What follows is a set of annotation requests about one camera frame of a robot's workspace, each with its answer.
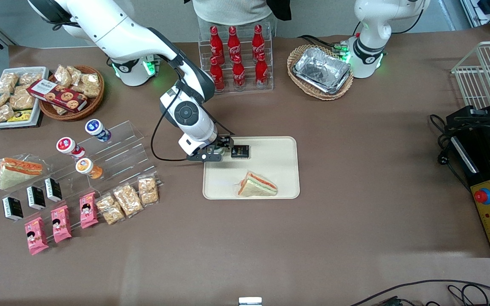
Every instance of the red-lidded bottle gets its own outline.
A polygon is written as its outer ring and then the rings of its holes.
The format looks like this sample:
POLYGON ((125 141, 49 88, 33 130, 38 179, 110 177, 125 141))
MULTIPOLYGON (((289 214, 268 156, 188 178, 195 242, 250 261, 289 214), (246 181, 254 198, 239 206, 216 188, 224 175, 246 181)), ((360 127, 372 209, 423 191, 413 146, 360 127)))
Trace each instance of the red-lidded bottle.
POLYGON ((224 77, 222 74, 222 68, 220 68, 216 56, 211 57, 211 68, 209 69, 209 72, 213 78, 214 91, 217 93, 224 91, 224 77))
POLYGON ((222 46, 222 40, 218 36, 218 29, 216 26, 211 26, 211 53, 214 57, 217 58, 217 62, 219 65, 224 64, 224 50, 222 46))
POLYGON ((228 38, 228 53, 230 54, 230 60, 235 64, 235 56, 239 55, 241 57, 241 42, 237 38, 237 30, 233 25, 228 28, 230 37, 228 38))
POLYGON ((237 54, 231 59, 234 62, 234 67, 232 68, 234 89, 236 91, 243 91, 245 89, 245 67, 241 64, 241 55, 237 54))
POLYGON ((264 37, 262 36, 262 25, 254 26, 253 36, 253 61, 257 61, 259 54, 264 53, 264 37))
POLYGON ((262 52, 258 54, 258 62, 255 67, 256 72, 256 87, 260 89, 266 88, 268 85, 268 65, 266 64, 266 54, 262 52))

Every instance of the gray floor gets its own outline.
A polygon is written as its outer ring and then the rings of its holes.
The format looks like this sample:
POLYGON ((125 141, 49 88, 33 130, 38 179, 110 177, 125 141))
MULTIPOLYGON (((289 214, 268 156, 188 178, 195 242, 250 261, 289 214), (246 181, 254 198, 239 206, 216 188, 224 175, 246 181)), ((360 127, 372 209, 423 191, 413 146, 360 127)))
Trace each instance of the gray floor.
MULTIPOLYGON (((116 0, 133 4, 127 8, 134 19, 154 27, 172 41, 197 41, 198 23, 191 3, 180 0, 116 0)), ((278 36, 297 37, 302 34, 329 36, 350 35, 357 20, 352 0, 292 0, 292 20, 278 24, 278 36)), ((407 29, 414 19, 391 23, 393 31, 407 29)), ((0 28, 19 45, 45 47, 85 46, 87 43, 68 35, 64 30, 52 31, 30 8, 26 0, 0 0, 0 28)), ((417 25, 410 31, 454 31, 469 28, 459 0, 430 0, 417 25)), ((6 50, 0 50, 0 73, 8 67, 6 50)))

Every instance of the brown paper tablecloth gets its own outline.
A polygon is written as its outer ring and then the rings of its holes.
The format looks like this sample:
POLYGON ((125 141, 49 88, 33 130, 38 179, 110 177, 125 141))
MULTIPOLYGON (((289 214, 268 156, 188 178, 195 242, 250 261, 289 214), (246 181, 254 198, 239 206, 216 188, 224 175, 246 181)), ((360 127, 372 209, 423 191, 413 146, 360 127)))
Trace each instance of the brown paper tablecloth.
MULTIPOLYGON (((428 114, 462 106, 449 70, 485 40, 490 27, 394 35, 375 75, 356 79, 342 99, 321 102, 286 73, 288 54, 305 42, 276 38, 274 91, 217 96, 206 108, 239 136, 294 137, 297 199, 206 200, 201 164, 158 162, 148 153, 165 182, 160 204, 36 256, 0 204, 0 305, 235 305, 240 296, 261 296, 267 306, 344 306, 406 281, 490 285, 490 250, 474 203, 436 163, 438 133, 427 123, 428 114)), ((198 60, 196 44, 179 46, 198 60)), ((175 81, 169 66, 132 88, 95 47, 10 48, 11 67, 60 63, 99 69, 105 101, 92 118, 109 127, 131 120, 148 145, 158 98, 175 81)), ((0 158, 53 155, 57 139, 80 141, 83 129, 84 121, 45 118, 41 128, 0 130, 0 158)), ((183 157, 181 134, 163 122, 157 153, 183 157)), ((442 284, 393 295, 450 301, 442 284)))

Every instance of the blue-lidded bottle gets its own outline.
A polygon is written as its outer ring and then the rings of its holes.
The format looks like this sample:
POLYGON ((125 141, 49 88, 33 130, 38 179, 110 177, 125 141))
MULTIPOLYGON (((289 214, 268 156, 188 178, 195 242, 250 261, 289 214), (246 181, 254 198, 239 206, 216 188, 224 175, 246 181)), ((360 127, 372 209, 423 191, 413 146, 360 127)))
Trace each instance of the blue-lidded bottle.
POLYGON ((84 129, 90 135, 96 137, 101 142, 107 142, 111 139, 111 132, 107 130, 100 120, 92 119, 86 122, 84 129))

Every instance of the small black box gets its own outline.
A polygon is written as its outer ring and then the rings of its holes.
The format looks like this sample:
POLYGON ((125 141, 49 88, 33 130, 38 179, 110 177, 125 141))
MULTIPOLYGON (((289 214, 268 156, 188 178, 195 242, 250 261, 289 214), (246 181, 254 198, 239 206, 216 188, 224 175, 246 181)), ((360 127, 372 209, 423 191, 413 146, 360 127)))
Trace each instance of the small black box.
POLYGON ((3 208, 5 209, 5 217, 14 221, 18 221, 24 217, 20 201, 11 198, 10 196, 3 199, 3 208))
POLYGON ((53 200, 54 202, 62 200, 62 190, 60 189, 60 184, 53 180, 52 178, 47 178, 45 180, 46 187, 46 197, 53 200))
POLYGON ((249 159, 249 146, 248 145, 234 145, 232 148, 233 159, 249 159))
POLYGON ((28 192, 29 207, 39 210, 46 208, 45 195, 43 194, 42 189, 34 186, 29 186, 26 190, 28 192))

